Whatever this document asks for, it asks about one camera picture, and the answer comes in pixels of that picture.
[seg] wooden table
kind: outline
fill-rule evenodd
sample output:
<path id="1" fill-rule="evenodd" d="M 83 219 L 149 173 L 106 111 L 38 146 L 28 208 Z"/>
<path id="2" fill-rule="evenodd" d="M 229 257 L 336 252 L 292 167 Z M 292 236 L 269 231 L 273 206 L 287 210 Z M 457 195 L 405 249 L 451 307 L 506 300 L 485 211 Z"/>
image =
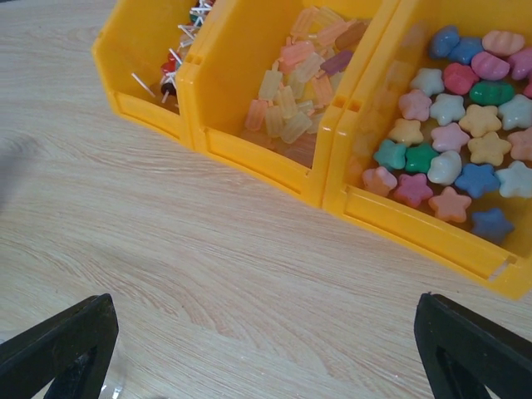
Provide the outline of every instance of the wooden table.
<path id="1" fill-rule="evenodd" d="M 38 151 L 0 215 L 0 330 L 111 293 L 124 398 L 427 398 L 416 304 L 532 339 L 513 303 L 113 115 L 91 44 L 115 2 L 0 5 L 0 145 Z"/>

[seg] blue star bead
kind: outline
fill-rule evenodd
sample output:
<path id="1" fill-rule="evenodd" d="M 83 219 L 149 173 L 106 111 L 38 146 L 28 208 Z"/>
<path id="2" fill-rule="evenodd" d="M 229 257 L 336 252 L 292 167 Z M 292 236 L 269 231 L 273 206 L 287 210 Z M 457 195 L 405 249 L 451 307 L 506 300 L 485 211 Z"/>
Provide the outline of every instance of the blue star bead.
<path id="1" fill-rule="evenodd" d="M 445 58 L 459 42 L 458 28 L 454 25 L 447 25 L 432 37 L 429 56 L 433 59 Z"/>
<path id="2" fill-rule="evenodd" d="M 471 233 L 493 244 L 502 244 L 506 236 L 515 229 L 499 208 L 486 212 L 474 212 L 471 218 L 474 225 Z"/>
<path id="3" fill-rule="evenodd" d="M 379 151 L 373 154 L 373 159 L 388 170 L 403 169 L 406 164 L 405 154 L 406 145 L 386 139 L 381 143 Z"/>
<path id="4" fill-rule="evenodd" d="M 482 38 L 480 37 L 463 37 L 458 45 L 451 50 L 447 57 L 451 62 L 459 62 L 462 65 L 470 65 L 471 60 L 479 52 L 483 52 Z"/>
<path id="5" fill-rule="evenodd" d="M 467 191 L 471 198 L 480 198 L 486 193 L 497 191 L 500 181 L 495 175 L 493 165 L 467 164 L 455 181 L 455 186 Z"/>

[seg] plastic storage bin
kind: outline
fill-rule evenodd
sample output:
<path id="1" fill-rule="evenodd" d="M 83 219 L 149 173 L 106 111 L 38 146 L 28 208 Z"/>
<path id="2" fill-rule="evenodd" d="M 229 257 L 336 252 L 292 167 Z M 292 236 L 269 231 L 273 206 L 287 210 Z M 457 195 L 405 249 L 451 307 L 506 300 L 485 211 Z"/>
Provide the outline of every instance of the plastic storage bin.
<path id="1" fill-rule="evenodd" d="M 190 21 L 194 5 L 195 0 L 120 0 L 92 47 L 112 110 L 189 148 L 193 144 L 185 120 L 186 104 L 180 104 L 180 112 L 171 104 L 163 105 L 158 83 L 169 48 L 176 49 L 183 33 L 177 25 Z M 216 19 L 215 10 L 210 19 Z M 211 27 L 209 22 L 202 26 L 193 48 L 201 47 Z M 147 86 L 153 85 L 157 97 L 144 90 L 131 73 Z"/>
<path id="2" fill-rule="evenodd" d="M 398 0 L 227 0 L 202 47 L 182 66 L 180 93 L 190 112 L 195 150 L 244 170 L 301 201 L 321 206 L 333 132 Z M 327 6 L 345 18 L 372 18 L 318 132 L 313 167 L 239 137 L 264 72 L 278 57 L 305 7 Z M 211 16 L 208 22 L 214 22 Z"/>
<path id="3" fill-rule="evenodd" d="M 361 173 L 399 117 L 397 99 L 420 67 L 441 67 L 426 55 L 432 34 L 447 24 L 463 36 L 491 29 L 522 33 L 532 43 L 528 0 L 402 0 L 334 133 L 323 207 L 354 224 L 406 245 L 509 298 L 532 286 L 532 200 L 498 193 L 474 204 L 500 206 L 515 225 L 502 247 L 428 213 L 363 190 Z"/>

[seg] wood grain surface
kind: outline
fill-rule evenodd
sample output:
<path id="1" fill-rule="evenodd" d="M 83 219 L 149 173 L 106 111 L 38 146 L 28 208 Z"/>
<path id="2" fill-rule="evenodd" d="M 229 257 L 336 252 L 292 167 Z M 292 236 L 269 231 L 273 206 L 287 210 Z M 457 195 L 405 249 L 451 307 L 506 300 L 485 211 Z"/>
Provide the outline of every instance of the wood grain surface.
<path id="1" fill-rule="evenodd" d="M 0 330 L 111 293 L 125 399 L 431 397 L 412 332 L 428 291 L 532 339 L 532 297 L 113 115 L 90 54 L 113 6 L 0 5 L 0 148 L 33 161 L 0 214 Z"/>

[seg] teal star bead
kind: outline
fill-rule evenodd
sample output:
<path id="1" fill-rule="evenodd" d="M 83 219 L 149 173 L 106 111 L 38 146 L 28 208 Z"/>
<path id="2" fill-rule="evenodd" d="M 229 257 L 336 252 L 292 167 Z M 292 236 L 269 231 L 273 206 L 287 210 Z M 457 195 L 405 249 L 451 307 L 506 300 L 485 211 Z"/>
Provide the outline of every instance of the teal star bead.
<path id="1" fill-rule="evenodd" d="M 431 161 L 439 155 L 428 143 L 419 144 L 406 150 L 406 171 L 428 173 Z"/>
<path id="2" fill-rule="evenodd" d="M 373 155 L 373 159 L 388 170 L 399 170 L 405 167 L 405 154 L 406 145 L 386 139 L 381 143 L 379 151 Z"/>

